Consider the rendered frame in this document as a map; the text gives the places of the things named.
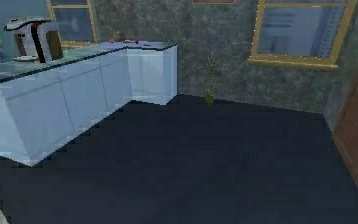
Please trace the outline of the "house plant in green pot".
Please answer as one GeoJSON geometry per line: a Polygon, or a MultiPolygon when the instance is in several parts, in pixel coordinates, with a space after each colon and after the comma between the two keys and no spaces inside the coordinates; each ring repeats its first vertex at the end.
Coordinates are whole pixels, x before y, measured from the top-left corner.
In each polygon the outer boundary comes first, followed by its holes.
{"type": "Polygon", "coordinates": [[[209,72],[209,81],[208,81],[208,87],[206,89],[204,99],[207,106],[211,106],[214,101],[214,95],[213,95],[213,82],[214,82],[214,75],[215,71],[218,67],[218,62],[216,58],[208,58],[206,62],[206,67],[209,72]]]}

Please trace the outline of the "white kitchen counter cabinet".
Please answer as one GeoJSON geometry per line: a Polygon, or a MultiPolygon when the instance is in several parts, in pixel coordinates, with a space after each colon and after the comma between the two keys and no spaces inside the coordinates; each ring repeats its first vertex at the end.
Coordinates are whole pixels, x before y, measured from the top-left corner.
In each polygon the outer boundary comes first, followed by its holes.
{"type": "Polygon", "coordinates": [[[177,95],[175,43],[104,42],[0,64],[0,156],[33,166],[128,102],[177,95]]]}

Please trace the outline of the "yellow framed window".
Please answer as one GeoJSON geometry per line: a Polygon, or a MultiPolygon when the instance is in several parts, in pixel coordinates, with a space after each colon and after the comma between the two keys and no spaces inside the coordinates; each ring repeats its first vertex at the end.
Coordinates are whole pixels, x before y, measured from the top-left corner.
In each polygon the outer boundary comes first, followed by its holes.
{"type": "Polygon", "coordinates": [[[338,68],[357,0],[258,0],[249,61],[338,68]]]}
{"type": "Polygon", "coordinates": [[[50,16],[58,22],[64,47],[79,48],[96,44],[93,0],[46,0],[50,16]]]}

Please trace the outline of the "grey coffee machine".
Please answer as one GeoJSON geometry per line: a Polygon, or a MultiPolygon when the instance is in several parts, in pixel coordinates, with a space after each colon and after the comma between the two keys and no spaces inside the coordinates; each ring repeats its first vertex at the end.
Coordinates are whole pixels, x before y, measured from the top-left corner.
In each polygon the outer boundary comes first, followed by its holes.
{"type": "Polygon", "coordinates": [[[38,56],[40,63],[63,57],[58,23],[43,17],[22,17],[8,22],[5,31],[13,33],[19,56],[38,56]]]}

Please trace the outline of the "white plate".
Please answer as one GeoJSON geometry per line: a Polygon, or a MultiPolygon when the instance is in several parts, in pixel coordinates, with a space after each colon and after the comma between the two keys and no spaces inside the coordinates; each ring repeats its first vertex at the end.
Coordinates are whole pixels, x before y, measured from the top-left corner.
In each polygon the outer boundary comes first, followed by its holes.
{"type": "Polygon", "coordinates": [[[18,56],[18,57],[12,58],[12,61],[15,61],[15,62],[35,62],[38,60],[39,60],[38,56],[34,56],[34,55],[18,56]]]}

